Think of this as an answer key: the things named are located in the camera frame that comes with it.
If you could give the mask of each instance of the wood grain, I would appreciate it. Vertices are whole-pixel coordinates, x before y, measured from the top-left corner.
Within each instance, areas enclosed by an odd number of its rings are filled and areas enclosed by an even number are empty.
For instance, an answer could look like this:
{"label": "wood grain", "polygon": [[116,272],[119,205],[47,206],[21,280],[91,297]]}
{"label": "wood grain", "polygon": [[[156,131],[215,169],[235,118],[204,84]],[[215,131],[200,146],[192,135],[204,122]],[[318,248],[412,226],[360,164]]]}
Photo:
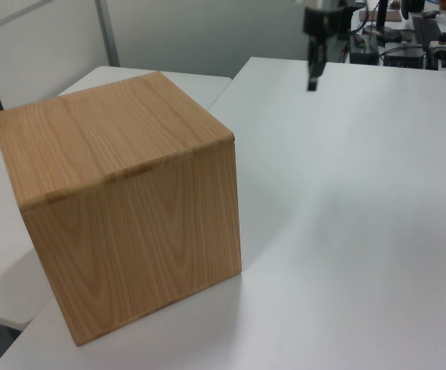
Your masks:
{"label": "wood grain", "polygon": [[21,212],[225,141],[233,134],[160,72],[0,112]]}
{"label": "wood grain", "polygon": [[241,272],[234,143],[22,216],[77,345]]}

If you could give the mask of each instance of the white desk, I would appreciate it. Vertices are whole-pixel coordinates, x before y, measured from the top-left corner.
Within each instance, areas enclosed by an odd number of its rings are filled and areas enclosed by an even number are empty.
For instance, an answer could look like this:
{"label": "white desk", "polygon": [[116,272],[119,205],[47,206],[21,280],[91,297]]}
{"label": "white desk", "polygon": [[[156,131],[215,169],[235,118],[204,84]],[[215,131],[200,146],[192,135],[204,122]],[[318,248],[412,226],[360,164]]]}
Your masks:
{"label": "white desk", "polygon": [[446,80],[306,81],[251,59],[210,109],[236,137],[241,276],[81,348],[53,299],[0,370],[446,368]]}
{"label": "white desk", "polygon": [[[152,71],[99,67],[63,93],[149,72]],[[227,77],[164,74],[205,109],[231,82]],[[22,222],[0,153],[0,324],[24,329],[51,297],[51,288]]]}

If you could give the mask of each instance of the electronic equipment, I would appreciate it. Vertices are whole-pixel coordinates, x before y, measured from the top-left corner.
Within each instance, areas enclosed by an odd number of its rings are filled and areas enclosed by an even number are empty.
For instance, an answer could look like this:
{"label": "electronic equipment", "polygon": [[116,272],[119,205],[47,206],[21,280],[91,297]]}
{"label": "electronic equipment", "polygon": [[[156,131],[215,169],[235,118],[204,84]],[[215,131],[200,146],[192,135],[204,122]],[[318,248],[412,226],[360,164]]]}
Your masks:
{"label": "electronic equipment", "polygon": [[350,36],[349,61],[351,64],[378,64],[378,41],[374,35]]}
{"label": "electronic equipment", "polygon": [[379,0],[377,22],[375,25],[363,28],[364,34],[372,34],[377,36],[377,41],[382,44],[386,42],[401,42],[402,35],[398,30],[385,27],[385,18],[387,17],[388,0]]}
{"label": "electronic equipment", "polygon": [[407,49],[406,44],[398,42],[385,44],[384,66],[423,69],[424,51],[421,45],[409,44],[409,46],[413,47]]}
{"label": "electronic equipment", "polygon": [[438,23],[434,19],[413,17],[413,27],[416,39],[423,45],[424,50],[428,50],[430,42],[438,41],[441,34]]}

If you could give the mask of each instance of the wooden board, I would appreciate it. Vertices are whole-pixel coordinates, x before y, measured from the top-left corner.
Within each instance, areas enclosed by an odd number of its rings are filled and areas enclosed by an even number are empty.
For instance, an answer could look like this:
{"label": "wooden board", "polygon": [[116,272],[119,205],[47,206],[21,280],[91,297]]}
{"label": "wooden board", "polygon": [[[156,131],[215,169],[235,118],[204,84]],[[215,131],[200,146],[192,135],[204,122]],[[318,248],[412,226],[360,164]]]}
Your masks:
{"label": "wooden board", "polygon": [[235,166],[220,143],[23,214],[77,345],[240,273]]}
{"label": "wooden board", "polygon": [[163,74],[0,112],[0,146],[21,212],[234,141]]}
{"label": "wooden board", "polygon": [[[377,21],[377,11],[374,12],[368,12],[368,21],[373,22]],[[367,11],[366,10],[360,10],[360,22],[364,21],[364,19],[367,17]],[[398,10],[388,10],[387,14],[385,15],[385,21],[386,22],[400,22],[401,21],[401,14]]]}

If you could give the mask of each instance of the cable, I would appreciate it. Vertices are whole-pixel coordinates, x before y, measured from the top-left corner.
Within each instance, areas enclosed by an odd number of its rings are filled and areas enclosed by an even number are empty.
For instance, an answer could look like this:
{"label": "cable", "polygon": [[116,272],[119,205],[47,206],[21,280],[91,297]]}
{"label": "cable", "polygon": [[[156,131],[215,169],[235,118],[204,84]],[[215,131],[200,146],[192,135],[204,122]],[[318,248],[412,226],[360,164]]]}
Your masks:
{"label": "cable", "polygon": [[407,50],[407,49],[423,49],[423,46],[399,46],[398,48],[393,48],[387,50],[386,52],[382,52],[379,56],[385,56],[387,54],[391,54],[392,52],[399,52],[401,50]]}
{"label": "cable", "polygon": [[365,0],[364,4],[365,4],[365,8],[366,8],[365,9],[366,10],[366,14],[365,14],[363,22],[361,24],[359,24],[358,27],[356,28],[356,32],[360,31],[368,22],[368,16],[370,14],[370,12],[368,11],[368,1]]}
{"label": "cable", "polygon": [[380,0],[379,0],[379,2],[375,5],[375,8],[374,8],[374,10],[373,10],[372,13],[371,13],[370,29],[373,29],[373,27],[374,27],[374,16],[375,16],[375,11],[378,9],[379,4],[380,4]]}

